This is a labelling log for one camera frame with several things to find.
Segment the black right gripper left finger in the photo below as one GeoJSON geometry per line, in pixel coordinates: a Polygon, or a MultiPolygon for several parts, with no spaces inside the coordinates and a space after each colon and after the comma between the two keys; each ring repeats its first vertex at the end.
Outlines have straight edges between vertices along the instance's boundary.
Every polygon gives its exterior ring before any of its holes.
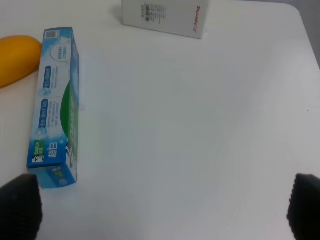
{"type": "Polygon", "coordinates": [[[0,238],[35,240],[43,220],[37,177],[22,174],[0,188],[0,238]]]}

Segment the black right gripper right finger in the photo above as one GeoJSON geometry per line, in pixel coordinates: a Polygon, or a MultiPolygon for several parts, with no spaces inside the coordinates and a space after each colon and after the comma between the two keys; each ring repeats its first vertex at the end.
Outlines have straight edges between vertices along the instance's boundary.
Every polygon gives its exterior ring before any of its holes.
{"type": "Polygon", "coordinates": [[[296,240],[320,238],[320,179],[312,174],[295,176],[287,220],[296,240]]]}

